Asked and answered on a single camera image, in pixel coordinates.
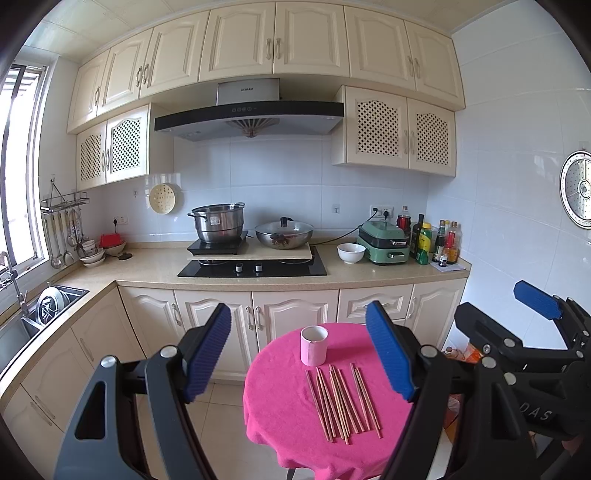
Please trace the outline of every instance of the cabinet door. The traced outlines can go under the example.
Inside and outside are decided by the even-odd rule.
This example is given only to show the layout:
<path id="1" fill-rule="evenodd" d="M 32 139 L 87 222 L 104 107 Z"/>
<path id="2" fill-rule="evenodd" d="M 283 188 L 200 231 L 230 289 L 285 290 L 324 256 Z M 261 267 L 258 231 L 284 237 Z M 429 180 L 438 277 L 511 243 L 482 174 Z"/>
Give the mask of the cabinet door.
<path id="1" fill-rule="evenodd" d="M 97 115 L 139 98 L 152 29 L 111 47 L 100 87 Z"/>
<path id="2" fill-rule="evenodd" d="M 68 132 L 96 117 L 108 55 L 109 52 L 104 51 L 78 69 L 68 115 Z"/>
<path id="3" fill-rule="evenodd" d="M 416 90 L 404 21 L 345 7 L 351 77 Z"/>
<path id="4" fill-rule="evenodd" d="M 145 358 L 117 289 L 86 312 L 72 332 L 95 368 L 106 355 L 115 355 L 122 363 Z"/>
<path id="5" fill-rule="evenodd" d="M 348 288 L 339 293 L 337 322 L 365 323 L 367 305 L 379 301 L 394 323 L 404 324 L 412 285 L 377 288 Z"/>
<path id="6" fill-rule="evenodd" d="M 452 39 L 404 22 L 413 56 L 417 91 L 465 107 L 464 90 Z"/>
<path id="7" fill-rule="evenodd" d="M 65 432 L 93 371 L 72 330 L 67 329 L 29 372 L 22 386 Z"/>
<path id="8" fill-rule="evenodd" d="M 454 112 L 408 99 L 410 155 L 408 168 L 456 176 L 456 115 Z"/>
<path id="9" fill-rule="evenodd" d="M 277 2 L 274 73 L 349 77 L 342 5 Z"/>
<path id="10" fill-rule="evenodd" d="M 32 466 L 46 480 L 53 479 L 64 433 L 20 385 L 8 402 L 2 417 Z"/>
<path id="11" fill-rule="evenodd" d="M 405 97 L 345 87 L 346 162 L 408 168 Z"/>
<path id="12" fill-rule="evenodd" d="M 404 325 L 422 345 L 443 346 L 465 285 L 465 278 L 415 284 Z"/>
<path id="13" fill-rule="evenodd" d="M 199 81 L 273 73 L 275 3 L 215 8 L 209 14 Z"/>
<path id="14" fill-rule="evenodd" d="M 107 122 L 107 183 L 148 174 L 149 108 L 145 105 Z"/>
<path id="15" fill-rule="evenodd" d="M 106 181 L 105 150 L 107 124 L 90 127 L 76 137 L 76 186 L 78 190 L 103 185 Z"/>
<path id="16" fill-rule="evenodd" d="M 119 287 L 125 311 L 149 358 L 163 346 L 176 345 L 185 334 L 172 290 Z"/>
<path id="17" fill-rule="evenodd" d="M 232 330 L 212 377 L 244 380 L 258 353 L 250 292 L 175 290 L 174 296 L 187 330 L 205 325 L 218 303 L 228 305 L 232 312 Z"/>
<path id="18" fill-rule="evenodd" d="M 139 97 L 197 83 L 209 11 L 154 27 Z"/>
<path id="19" fill-rule="evenodd" d="M 252 292 L 259 350 L 308 325 L 336 321 L 338 290 Z"/>

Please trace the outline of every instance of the tiled floor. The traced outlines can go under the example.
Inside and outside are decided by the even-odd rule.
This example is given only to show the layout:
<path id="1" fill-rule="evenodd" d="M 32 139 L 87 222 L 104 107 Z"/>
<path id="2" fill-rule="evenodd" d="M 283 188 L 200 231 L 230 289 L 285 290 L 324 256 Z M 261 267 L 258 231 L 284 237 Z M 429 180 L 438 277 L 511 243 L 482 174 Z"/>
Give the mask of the tiled floor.
<path id="1" fill-rule="evenodd" d="M 187 406 L 203 451 L 219 480 L 285 480 L 287 470 L 277 465 L 275 452 L 246 438 L 242 392 L 237 385 L 210 384 Z M 139 398 L 138 411 L 150 473 L 167 480 L 145 397 Z M 442 433 L 429 480 L 443 476 L 451 449 L 452 444 Z M 312 470 L 301 468 L 296 470 L 294 480 L 313 477 Z"/>

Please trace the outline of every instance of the stainless steel pot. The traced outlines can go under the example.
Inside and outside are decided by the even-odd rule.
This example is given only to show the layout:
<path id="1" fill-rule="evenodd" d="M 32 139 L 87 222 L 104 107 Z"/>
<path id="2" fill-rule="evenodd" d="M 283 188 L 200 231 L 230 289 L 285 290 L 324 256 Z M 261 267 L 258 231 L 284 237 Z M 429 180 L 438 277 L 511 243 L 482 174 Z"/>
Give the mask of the stainless steel pot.
<path id="1" fill-rule="evenodd" d="M 265 223 L 255 228 L 256 237 L 266 247 L 289 250 L 304 245 L 312 237 L 314 227 L 281 217 L 279 222 Z"/>
<path id="2" fill-rule="evenodd" d="M 225 244 L 240 238 L 243 211 L 243 203 L 220 203 L 194 208 L 187 215 L 195 220 L 197 235 L 203 242 Z"/>

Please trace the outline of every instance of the floor tile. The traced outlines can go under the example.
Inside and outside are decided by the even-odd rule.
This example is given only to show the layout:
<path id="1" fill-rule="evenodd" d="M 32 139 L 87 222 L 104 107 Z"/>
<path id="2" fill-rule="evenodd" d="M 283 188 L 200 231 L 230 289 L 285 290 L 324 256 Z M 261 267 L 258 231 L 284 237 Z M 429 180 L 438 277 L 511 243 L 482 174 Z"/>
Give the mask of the floor tile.
<path id="1" fill-rule="evenodd" d="M 209 401 L 219 405 L 234 405 L 242 407 L 244 385 L 213 384 L 213 393 Z"/>

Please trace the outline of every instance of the cutting board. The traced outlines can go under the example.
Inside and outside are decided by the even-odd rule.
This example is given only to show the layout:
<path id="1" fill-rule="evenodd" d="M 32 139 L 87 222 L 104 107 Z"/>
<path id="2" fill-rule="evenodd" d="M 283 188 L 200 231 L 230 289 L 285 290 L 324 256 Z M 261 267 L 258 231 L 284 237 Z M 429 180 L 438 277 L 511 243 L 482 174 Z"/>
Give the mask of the cutting board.
<path id="1" fill-rule="evenodd" d="M 302 245 L 291 250 L 277 250 L 266 247 L 257 238 L 246 238 L 236 255 L 212 254 L 212 255 L 191 255 L 187 252 L 189 260 L 300 260 L 312 258 L 312 251 L 309 244 Z"/>

